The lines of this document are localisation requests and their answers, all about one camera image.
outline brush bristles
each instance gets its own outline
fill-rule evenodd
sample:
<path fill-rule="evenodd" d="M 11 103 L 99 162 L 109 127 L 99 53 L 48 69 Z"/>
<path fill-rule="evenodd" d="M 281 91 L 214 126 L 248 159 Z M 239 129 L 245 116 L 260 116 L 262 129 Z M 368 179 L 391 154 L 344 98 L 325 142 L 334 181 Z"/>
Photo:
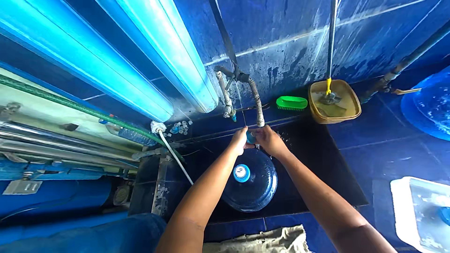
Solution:
<path fill-rule="evenodd" d="M 284 106 L 279 106 L 279 105 L 277 105 L 277 106 L 278 106 L 278 109 L 281 109 L 281 110 L 303 111 L 303 109 L 300 109 L 300 108 L 291 108 L 291 107 L 284 107 Z"/>

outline yellow mop handle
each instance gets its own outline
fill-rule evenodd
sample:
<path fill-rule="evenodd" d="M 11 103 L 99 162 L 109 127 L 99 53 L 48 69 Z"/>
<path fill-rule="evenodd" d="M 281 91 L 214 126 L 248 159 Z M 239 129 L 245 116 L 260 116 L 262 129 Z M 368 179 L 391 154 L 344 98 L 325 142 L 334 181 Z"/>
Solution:
<path fill-rule="evenodd" d="M 325 92 L 325 95 L 329 95 L 331 93 L 330 85 L 331 85 L 331 77 L 327 78 L 327 91 Z"/>

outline white plastic container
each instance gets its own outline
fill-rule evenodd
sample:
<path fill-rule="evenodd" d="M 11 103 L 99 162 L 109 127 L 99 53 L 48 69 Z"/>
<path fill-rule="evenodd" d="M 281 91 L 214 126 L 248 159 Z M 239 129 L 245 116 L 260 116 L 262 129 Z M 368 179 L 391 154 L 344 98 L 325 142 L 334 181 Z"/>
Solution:
<path fill-rule="evenodd" d="M 437 214 L 450 207 L 450 186 L 406 176 L 391 192 L 397 236 L 423 253 L 450 252 L 450 226 Z"/>

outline water gallon bottle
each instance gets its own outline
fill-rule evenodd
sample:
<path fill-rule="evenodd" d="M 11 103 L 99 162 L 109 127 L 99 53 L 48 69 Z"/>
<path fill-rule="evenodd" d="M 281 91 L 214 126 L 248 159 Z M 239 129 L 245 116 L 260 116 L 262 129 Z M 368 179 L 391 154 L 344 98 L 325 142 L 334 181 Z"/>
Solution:
<path fill-rule="evenodd" d="M 236 159 L 222 199 L 238 211 L 256 212 L 270 202 L 277 184 L 272 160 L 258 149 L 246 149 Z"/>
<path fill-rule="evenodd" d="M 450 67 L 431 75 L 405 94 L 401 111 L 418 129 L 436 138 L 450 140 Z"/>
<path fill-rule="evenodd" d="M 119 137 L 125 138 L 127 140 L 131 140 L 131 141 L 137 142 L 137 143 L 142 144 L 144 146 L 154 146 L 157 143 L 156 141 L 154 141 L 154 140 L 152 140 L 152 139 L 150 139 L 150 138 L 148 138 L 148 137 L 146 137 L 146 136 L 144 136 L 144 135 L 142 135 L 140 133 L 137 133 L 137 132 L 135 132 L 133 130 L 129 130 L 129 129 L 123 128 L 123 127 L 121 127 L 119 125 L 116 125 L 114 123 L 107 122 L 107 121 L 101 120 L 101 119 L 99 120 L 99 123 L 106 125 L 106 128 L 108 129 L 108 131 L 110 133 L 112 133 L 114 135 L 117 135 Z"/>

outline human hand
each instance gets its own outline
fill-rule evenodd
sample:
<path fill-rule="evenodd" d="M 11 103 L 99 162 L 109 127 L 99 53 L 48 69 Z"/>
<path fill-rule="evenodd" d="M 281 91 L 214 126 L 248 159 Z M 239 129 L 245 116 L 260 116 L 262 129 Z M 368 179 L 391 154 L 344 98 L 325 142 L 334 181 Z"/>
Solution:
<path fill-rule="evenodd" d="M 247 143 L 247 130 L 247 126 L 243 127 L 240 130 L 237 130 L 228 145 L 228 149 L 230 149 L 236 155 L 242 155 L 244 153 L 244 149 L 255 147 L 255 145 Z"/>
<path fill-rule="evenodd" d="M 261 145 L 269 155 L 280 158 L 280 156 L 290 153 L 286 144 L 269 125 L 255 129 L 253 132 L 255 133 L 256 143 Z"/>

